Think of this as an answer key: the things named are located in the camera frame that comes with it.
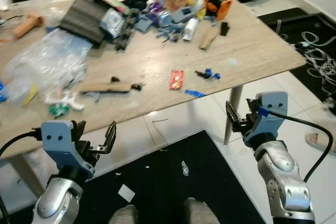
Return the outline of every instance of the metal table leg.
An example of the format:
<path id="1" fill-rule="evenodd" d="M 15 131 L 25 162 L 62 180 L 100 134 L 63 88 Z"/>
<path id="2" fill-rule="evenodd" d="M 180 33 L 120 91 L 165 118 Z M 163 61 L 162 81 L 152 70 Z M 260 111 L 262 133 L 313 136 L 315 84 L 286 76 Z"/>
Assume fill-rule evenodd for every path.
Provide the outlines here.
<path id="1" fill-rule="evenodd" d="M 235 108 L 236 110 L 238 109 L 240 96 L 242 94 L 241 93 L 242 89 L 243 89 L 243 85 L 236 86 L 231 89 L 230 103 L 232 104 L 233 108 Z M 231 136 L 231 131 L 232 131 L 232 125 L 229 120 L 226 120 L 224 144 L 228 144 L 230 136 Z"/>

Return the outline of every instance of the floor tile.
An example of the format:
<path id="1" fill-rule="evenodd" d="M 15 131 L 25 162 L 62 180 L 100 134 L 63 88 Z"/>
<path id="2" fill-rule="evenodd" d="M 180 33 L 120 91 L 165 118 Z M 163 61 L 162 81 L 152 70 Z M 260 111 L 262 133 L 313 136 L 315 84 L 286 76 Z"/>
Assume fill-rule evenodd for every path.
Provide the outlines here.
<path id="1" fill-rule="evenodd" d="M 321 103 L 291 72 L 283 72 L 273 76 L 273 78 L 303 109 Z"/>
<path id="2" fill-rule="evenodd" d="M 329 110 L 325 110 L 322 104 L 309 108 L 306 112 L 316 124 L 329 130 L 333 135 L 334 140 L 336 140 L 336 116 L 333 113 Z"/>
<path id="3" fill-rule="evenodd" d="M 0 194 L 9 213 L 31 206 L 37 200 L 10 163 L 0 162 Z"/>
<path id="4" fill-rule="evenodd" d="M 295 116 L 312 121 L 308 113 L 302 112 Z M 310 126 L 285 120 L 279 130 L 279 140 L 287 145 L 289 153 L 298 162 L 302 178 L 321 156 L 317 150 L 305 141 L 307 133 L 316 132 Z M 321 223 L 332 215 L 336 209 L 336 156 L 328 155 L 308 180 L 308 188 L 316 217 L 316 223 Z"/>
<path id="5" fill-rule="evenodd" d="M 255 16 L 279 12 L 297 7 L 288 0 L 253 0 L 245 3 Z"/>
<path id="6" fill-rule="evenodd" d="M 82 140 L 90 141 L 91 145 L 102 144 L 107 128 L 89 132 Z M 142 117 L 117 124 L 117 138 L 112 152 L 100 155 L 96 165 L 95 177 L 108 173 L 139 157 L 155 150 L 153 140 Z"/>
<path id="7" fill-rule="evenodd" d="M 306 112 L 301 112 L 296 117 L 312 120 Z M 285 120 L 279 129 L 277 138 L 285 142 L 289 153 L 298 162 L 302 178 L 322 154 L 304 140 L 305 134 L 312 131 L 313 129 L 309 126 Z M 219 149 L 266 223 L 272 223 L 265 183 L 258 172 L 252 150 L 247 148 L 241 140 L 229 143 L 227 146 L 220 146 Z M 308 181 L 316 223 L 325 220 L 335 211 L 335 170 L 336 157 L 329 155 Z"/>
<path id="8" fill-rule="evenodd" d="M 335 224 L 336 223 L 336 212 L 330 216 L 328 219 L 321 222 L 321 224 Z"/>
<path id="9" fill-rule="evenodd" d="M 247 98 L 254 99 L 257 93 L 267 91 L 286 91 L 281 87 L 272 77 L 260 79 L 258 81 L 250 82 L 243 86 L 240 103 L 238 106 L 238 113 L 241 117 L 249 113 L 249 108 L 246 102 Z M 229 91 L 218 92 L 213 95 L 215 99 L 222 104 L 223 109 L 225 101 L 229 99 Z M 288 115 L 294 115 L 303 111 L 303 108 L 291 97 L 288 97 Z"/>
<path id="10" fill-rule="evenodd" d="M 218 145 L 224 142 L 226 115 L 211 95 L 150 113 L 144 118 L 159 145 L 174 143 L 201 130 L 206 130 Z"/>

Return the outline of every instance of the green object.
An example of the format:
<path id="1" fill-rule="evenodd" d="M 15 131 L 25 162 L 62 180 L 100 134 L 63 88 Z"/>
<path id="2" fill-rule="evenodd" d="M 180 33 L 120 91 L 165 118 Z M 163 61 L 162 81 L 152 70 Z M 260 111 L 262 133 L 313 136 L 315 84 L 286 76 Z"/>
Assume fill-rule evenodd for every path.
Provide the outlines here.
<path id="1" fill-rule="evenodd" d="M 61 116 L 68 114 L 70 111 L 69 105 L 64 105 L 61 103 L 51 105 L 49 107 L 49 113 L 54 116 L 54 119 L 57 119 Z"/>

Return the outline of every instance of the wooden table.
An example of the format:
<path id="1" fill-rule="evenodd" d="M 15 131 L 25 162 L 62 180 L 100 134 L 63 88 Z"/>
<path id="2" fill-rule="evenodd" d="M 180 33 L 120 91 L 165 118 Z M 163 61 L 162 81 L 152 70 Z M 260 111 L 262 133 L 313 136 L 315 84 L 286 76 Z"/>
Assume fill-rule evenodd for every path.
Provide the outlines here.
<path id="1" fill-rule="evenodd" d="M 30 10 L 38 12 L 47 5 L 40 3 L 25 7 L 25 13 Z M 64 1 L 52 5 L 67 9 L 71 3 Z M 207 20 L 200 22 L 191 42 L 162 44 L 163 39 L 156 39 L 152 30 L 145 35 L 136 31 L 125 52 L 115 52 L 113 47 L 107 45 L 100 57 L 89 57 L 84 82 L 108 82 L 112 75 L 116 75 L 124 81 L 143 82 L 146 85 L 140 92 L 132 90 L 128 94 L 103 95 L 98 104 L 92 98 L 79 97 L 78 102 L 85 104 L 84 110 L 71 111 L 63 119 L 86 120 L 86 131 L 93 131 L 107 126 L 112 120 L 126 121 L 195 99 L 184 94 L 185 89 L 212 94 L 232 88 L 230 100 L 237 107 L 244 83 L 305 64 L 300 54 L 238 1 L 233 1 L 225 21 L 230 26 L 227 36 L 217 36 L 206 51 L 198 49 L 198 44 L 211 27 Z M 17 41 L 2 43 L 0 71 L 15 55 L 44 34 L 44 28 L 35 28 Z M 232 59 L 237 61 L 235 66 L 230 64 Z M 205 68 L 212 68 L 222 78 L 208 81 L 194 73 L 194 70 L 203 71 Z M 182 90 L 169 89 L 173 69 L 185 72 Z M 39 98 L 33 99 L 25 108 L 0 103 L 0 145 L 50 119 L 52 117 L 48 114 L 47 106 Z M 227 125 L 226 140 L 230 132 L 231 128 Z M 11 146 L 2 158 L 13 157 L 39 146 L 41 143 L 33 139 L 20 141 Z"/>

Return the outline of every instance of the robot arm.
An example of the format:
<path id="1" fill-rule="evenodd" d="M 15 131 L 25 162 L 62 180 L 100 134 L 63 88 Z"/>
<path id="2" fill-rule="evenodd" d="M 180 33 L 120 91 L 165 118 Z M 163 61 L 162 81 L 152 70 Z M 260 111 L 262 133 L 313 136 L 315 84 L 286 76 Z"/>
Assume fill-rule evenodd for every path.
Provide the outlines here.
<path id="1" fill-rule="evenodd" d="M 255 100 L 247 99 L 251 113 L 246 119 L 241 119 L 229 102 L 226 102 L 226 113 L 233 131 L 241 132 L 245 145 L 255 151 L 274 224 L 315 223 L 309 189 L 299 175 L 298 163 L 284 142 L 276 140 L 283 119 L 263 110 L 271 108 L 287 115 L 287 100 L 285 92 L 260 93 Z"/>
<path id="2" fill-rule="evenodd" d="M 116 123 L 109 126 L 104 144 L 98 146 L 80 140 L 85 123 L 52 120 L 41 125 L 43 148 L 56 162 L 59 173 L 50 177 L 46 191 L 35 204 L 34 224 L 73 223 L 85 181 L 93 177 L 100 154 L 111 152 Z"/>

